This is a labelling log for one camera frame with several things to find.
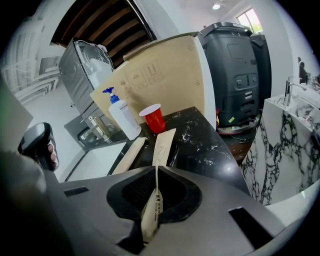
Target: hand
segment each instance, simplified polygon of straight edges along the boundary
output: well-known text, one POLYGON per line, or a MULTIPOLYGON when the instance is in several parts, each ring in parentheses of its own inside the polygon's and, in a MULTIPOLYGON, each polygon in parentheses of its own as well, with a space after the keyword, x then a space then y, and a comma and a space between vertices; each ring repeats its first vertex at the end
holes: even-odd
POLYGON ((56 155, 53 153, 54 152, 54 146, 52 146, 51 144, 49 144, 48 145, 48 150, 49 150, 49 152, 51 153, 51 155, 50 155, 50 158, 51 158, 51 161, 53 162, 53 166, 54 166, 54 168, 56 168, 57 167, 57 163, 55 162, 55 160, 56 160, 56 155))

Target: finger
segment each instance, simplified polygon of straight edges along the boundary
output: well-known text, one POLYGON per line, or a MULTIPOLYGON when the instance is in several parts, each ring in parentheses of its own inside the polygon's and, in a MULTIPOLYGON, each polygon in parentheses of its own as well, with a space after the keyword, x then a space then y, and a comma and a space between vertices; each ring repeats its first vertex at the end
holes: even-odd
POLYGON ((51 154, 50 155, 51 160, 54 162, 56 160, 56 155, 55 154, 51 154))
POLYGON ((54 151, 54 146, 52 146, 51 144, 48 145, 48 150, 50 153, 52 153, 54 151))

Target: black marble countertop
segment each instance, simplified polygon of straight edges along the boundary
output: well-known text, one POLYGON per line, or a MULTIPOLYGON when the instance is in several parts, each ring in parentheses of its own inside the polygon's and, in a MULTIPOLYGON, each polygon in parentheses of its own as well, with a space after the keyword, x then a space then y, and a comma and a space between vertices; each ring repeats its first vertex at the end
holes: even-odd
MULTIPOLYGON (((249 195, 248 187, 236 160, 216 130, 195 107, 166 115, 163 118, 166 130, 176 128, 167 166, 214 178, 249 195)), ((152 133, 146 123, 142 123, 141 127, 139 137, 147 137, 148 140, 139 151, 130 170, 152 165, 157 135, 152 133)), ((121 140, 126 137, 124 134, 118 134, 117 138, 121 140)), ((112 174, 132 143, 133 141, 127 140, 110 169, 109 175, 112 174)))

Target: window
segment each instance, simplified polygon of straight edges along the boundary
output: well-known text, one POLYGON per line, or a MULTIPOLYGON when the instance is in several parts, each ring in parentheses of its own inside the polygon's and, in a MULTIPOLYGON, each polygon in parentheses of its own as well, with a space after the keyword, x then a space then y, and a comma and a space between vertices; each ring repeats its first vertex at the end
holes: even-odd
POLYGON ((236 18, 241 25, 247 26, 255 34, 262 33, 263 29, 254 9, 247 10, 236 18))

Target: chrome faucet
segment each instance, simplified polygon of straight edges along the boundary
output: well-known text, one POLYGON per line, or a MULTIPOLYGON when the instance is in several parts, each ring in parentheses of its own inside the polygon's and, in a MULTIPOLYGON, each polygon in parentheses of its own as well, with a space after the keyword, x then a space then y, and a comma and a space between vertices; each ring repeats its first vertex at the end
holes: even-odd
POLYGON ((284 92, 284 102, 283 102, 283 105, 285 105, 285 106, 289 106, 290 105, 291 94, 292 94, 292 86, 298 86, 304 91, 307 90, 303 86, 291 82, 290 78, 298 78, 299 80, 301 79, 300 77, 289 76, 288 80, 285 82, 285 92, 284 92))

